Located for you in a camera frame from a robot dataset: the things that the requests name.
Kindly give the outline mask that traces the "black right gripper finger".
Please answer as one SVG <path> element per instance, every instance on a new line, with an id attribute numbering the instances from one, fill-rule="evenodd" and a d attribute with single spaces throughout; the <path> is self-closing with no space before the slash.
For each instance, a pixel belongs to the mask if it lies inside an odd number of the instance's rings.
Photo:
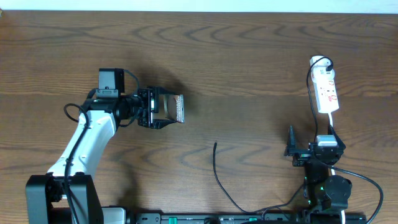
<path id="1" fill-rule="evenodd" d="M 338 145 L 336 147 L 328 147 L 328 151 L 330 152 L 344 152 L 346 149 L 346 145 L 343 143 L 343 141 L 340 139 L 340 137 L 337 135 L 336 131 L 334 130 L 334 127 L 332 125 L 328 125 L 328 135 L 334 135 Z"/>
<path id="2" fill-rule="evenodd" d="M 295 133 L 293 126 L 290 125 L 288 132 L 287 144 L 284 151 L 284 156 L 293 156 L 297 152 Z"/>

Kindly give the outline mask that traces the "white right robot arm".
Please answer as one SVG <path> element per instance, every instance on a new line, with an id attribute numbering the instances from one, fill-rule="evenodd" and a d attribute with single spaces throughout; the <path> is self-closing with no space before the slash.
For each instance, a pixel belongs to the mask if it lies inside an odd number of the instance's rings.
<path id="1" fill-rule="evenodd" d="M 341 213 L 348 208 L 352 183 L 340 175 L 330 174 L 345 148 L 333 127 L 329 126 L 327 135 L 317 136 L 306 149 L 300 149 L 294 129 L 289 127 L 284 156 L 293 157 L 292 165 L 303 167 L 305 171 L 304 193 L 308 208 L 301 212 L 301 218 L 306 223 L 322 223 L 328 218 L 332 223 L 345 221 Z"/>

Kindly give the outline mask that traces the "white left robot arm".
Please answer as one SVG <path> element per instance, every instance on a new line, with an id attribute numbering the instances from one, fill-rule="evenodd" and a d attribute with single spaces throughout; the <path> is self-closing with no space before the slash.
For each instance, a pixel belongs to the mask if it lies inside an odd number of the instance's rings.
<path id="1" fill-rule="evenodd" d="M 183 123 L 184 97 L 159 86 L 132 95 L 95 88 L 77 108 L 78 126 L 63 154 L 46 174 L 26 183 L 29 223 L 134 223 L 128 209 L 101 206 L 94 185 L 97 166 L 123 120 L 151 129 Z"/>

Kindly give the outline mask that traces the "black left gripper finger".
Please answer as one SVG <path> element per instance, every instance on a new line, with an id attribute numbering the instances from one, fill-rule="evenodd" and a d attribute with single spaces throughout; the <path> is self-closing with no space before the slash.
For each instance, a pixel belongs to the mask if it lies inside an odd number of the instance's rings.
<path id="1" fill-rule="evenodd" d="M 152 123 L 153 124 L 152 129 L 162 129 L 162 128 L 166 127 L 167 125 L 174 124 L 174 123 L 176 123 L 176 121 L 171 120 L 171 119 L 155 119 Z"/>
<path id="2" fill-rule="evenodd" d="M 176 92 L 167 90 L 161 86 L 157 86 L 155 89 L 158 95 L 177 95 Z"/>

